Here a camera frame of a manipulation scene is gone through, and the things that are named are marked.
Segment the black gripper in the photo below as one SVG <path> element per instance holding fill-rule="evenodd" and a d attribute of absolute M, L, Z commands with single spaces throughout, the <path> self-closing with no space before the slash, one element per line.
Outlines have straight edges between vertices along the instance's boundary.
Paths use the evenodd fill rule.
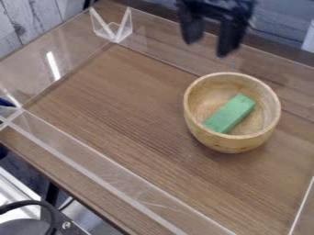
<path fill-rule="evenodd" d="M 217 56 L 228 57 L 242 43 L 257 0 L 176 0 L 176 5 L 186 44 L 202 38 L 206 18 L 221 21 Z"/>

